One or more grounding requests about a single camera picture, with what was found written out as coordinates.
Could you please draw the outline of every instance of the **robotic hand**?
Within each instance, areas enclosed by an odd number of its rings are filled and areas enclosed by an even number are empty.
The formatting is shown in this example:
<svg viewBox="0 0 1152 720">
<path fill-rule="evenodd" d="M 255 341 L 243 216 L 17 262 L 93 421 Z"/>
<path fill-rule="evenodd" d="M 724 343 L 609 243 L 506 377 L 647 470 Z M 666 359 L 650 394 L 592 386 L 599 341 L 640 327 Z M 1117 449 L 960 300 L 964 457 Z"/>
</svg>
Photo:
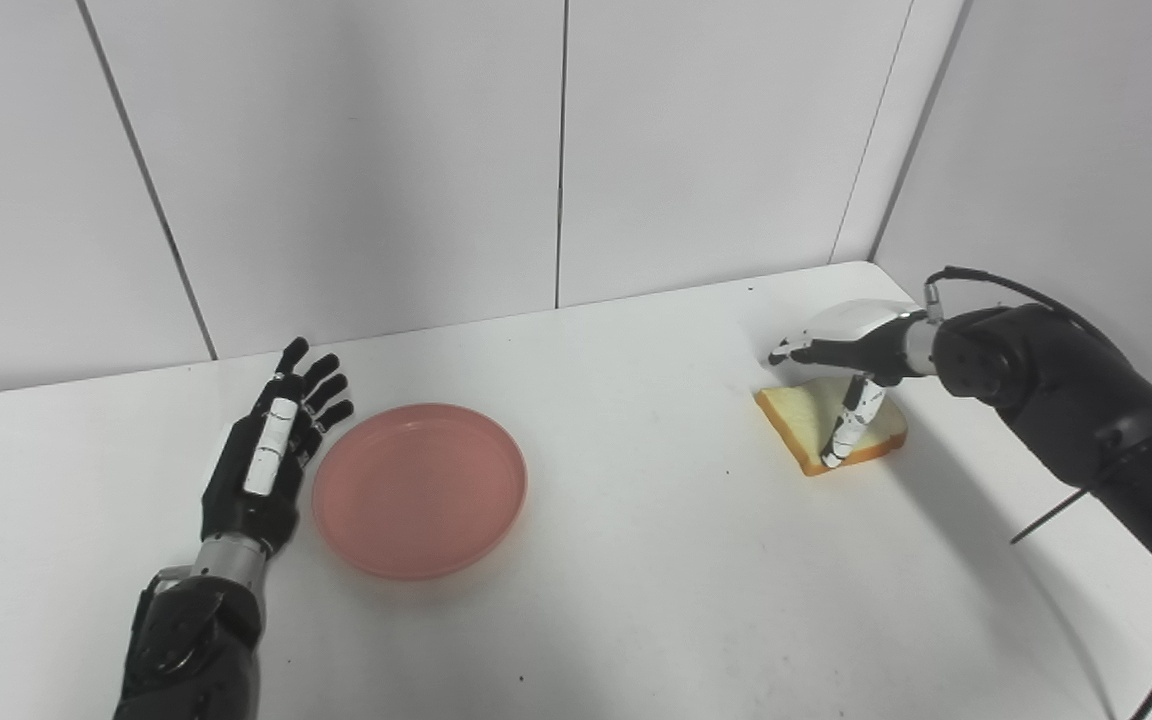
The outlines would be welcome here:
<svg viewBox="0 0 1152 720">
<path fill-rule="evenodd" d="M 291 539 L 303 468 L 332 425 L 353 414 L 335 355 L 294 373 L 296 338 L 252 410 L 229 430 L 202 493 L 202 547 L 141 593 L 115 720 L 243 720 L 255 711 L 256 642 L 265 564 Z"/>
<path fill-rule="evenodd" d="M 942 320 L 934 286 L 942 278 L 993 282 L 1039 302 Z M 1097 497 L 1152 553 L 1152 384 L 1060 302 L 979 270 L 946 268 L 929 278 L 927 309 L 846 302 L 818 314 L 803 338 L 782 342 L 770 361 L 786 356 L 856 370 L 852 388 L 938 376 L 950 395 L 995 407 L 1058 479 Z M 835 435 L 865 420 L 855 411 L 859 395 L 849 392 Z"/>
</svg>

